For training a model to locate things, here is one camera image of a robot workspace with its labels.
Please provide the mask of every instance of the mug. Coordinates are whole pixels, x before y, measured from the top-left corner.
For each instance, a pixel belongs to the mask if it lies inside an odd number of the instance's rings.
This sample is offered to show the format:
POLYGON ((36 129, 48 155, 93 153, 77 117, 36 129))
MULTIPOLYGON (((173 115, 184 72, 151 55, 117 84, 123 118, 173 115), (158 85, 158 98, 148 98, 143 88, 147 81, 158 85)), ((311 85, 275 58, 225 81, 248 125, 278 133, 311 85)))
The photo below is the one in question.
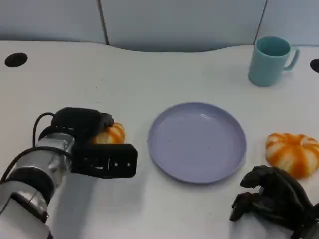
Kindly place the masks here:
POLYGON ((299 49, 291 64, 285 67, 292 47, 288 41, 276 37, 260 38, 254 47, 248 77, 257 86, 271 86, 279 81, 282 71, 290 71, 299 58, 299 49))

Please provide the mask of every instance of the white wall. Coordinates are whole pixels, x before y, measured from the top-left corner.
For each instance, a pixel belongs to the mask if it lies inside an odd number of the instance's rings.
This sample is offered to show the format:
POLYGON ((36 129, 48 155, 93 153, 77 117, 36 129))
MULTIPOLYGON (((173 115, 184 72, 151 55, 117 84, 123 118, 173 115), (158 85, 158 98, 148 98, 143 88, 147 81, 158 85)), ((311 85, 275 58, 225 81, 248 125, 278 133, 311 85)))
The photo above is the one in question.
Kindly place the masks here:
POLYGON ((102 0, 110 45, 202 51, 253 44, 266 0, 102 0))
POLYGON ((0 0, 0 39, 105 43, 96 0, 0 0))
POLYGON ((284 37, 293 45, 319 45, 319 0, 268 0, 258 38, 284 37))

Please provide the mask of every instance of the lavender plate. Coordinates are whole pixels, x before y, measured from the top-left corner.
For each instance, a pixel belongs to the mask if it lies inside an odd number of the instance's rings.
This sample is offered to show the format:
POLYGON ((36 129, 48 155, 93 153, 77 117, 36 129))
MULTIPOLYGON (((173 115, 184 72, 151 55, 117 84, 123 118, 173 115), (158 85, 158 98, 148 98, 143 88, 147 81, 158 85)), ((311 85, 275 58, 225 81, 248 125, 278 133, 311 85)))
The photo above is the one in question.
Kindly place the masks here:
POLYGON ((212 183, 243 165, 246 137, 225 110, 204 103, 185 103, 161 113, 148 137, 152 160, 184 182, 212 183))

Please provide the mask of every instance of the toy pumpkin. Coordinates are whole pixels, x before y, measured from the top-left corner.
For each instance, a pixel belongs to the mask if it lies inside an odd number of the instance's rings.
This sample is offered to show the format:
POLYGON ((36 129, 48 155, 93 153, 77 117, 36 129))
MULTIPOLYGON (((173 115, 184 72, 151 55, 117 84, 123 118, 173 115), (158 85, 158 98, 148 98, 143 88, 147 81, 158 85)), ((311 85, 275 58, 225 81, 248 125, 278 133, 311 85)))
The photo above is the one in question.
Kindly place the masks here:
POLYGON ((124 143, 125 131, 123 125, 114 123, 112 127, 105 128, 101 133, 93 138, 93 143, 124 143))
POLYGON ((273 133, 267 138, 266 160, 296 179, 306 178, 319 167, 319 143, 303 134, 273 133))

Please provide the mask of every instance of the table surface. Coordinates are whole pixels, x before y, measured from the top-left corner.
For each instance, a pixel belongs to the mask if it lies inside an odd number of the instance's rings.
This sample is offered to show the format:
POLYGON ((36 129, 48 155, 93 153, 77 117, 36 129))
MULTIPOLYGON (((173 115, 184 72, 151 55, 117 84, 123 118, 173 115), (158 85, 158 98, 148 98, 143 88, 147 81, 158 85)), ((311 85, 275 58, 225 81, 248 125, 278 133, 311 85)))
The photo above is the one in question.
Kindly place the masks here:
MULTIPOLYGON (((253 216, 229 222, 242 177, 266 164, 265 139, 292 132, 319 139, 319 75, 309 64, 319 48, 302 47, 292 72, 269 88, 247 78, 253 47, 201 53, 134 52, 93 43, 0 42, 0 59, 24 52, 17 68, 0 64, 0 173, 31 146, 36 117, 62 107, 93 108, 121 122, 138 150, 132 179, 98 180, 68 175, 49 206, 48 224, 57 239, 270 239, 290 232, 253 216), (196 186, 166 176, 150 160, 147 134, 167 107, 205 102, 229 111, 247 135, 246 163, 221 182, 196 186)), ((45 118, 39 131, 49 124, 45 118)), ((319 173, 302 181, 319 202, 319 173)))

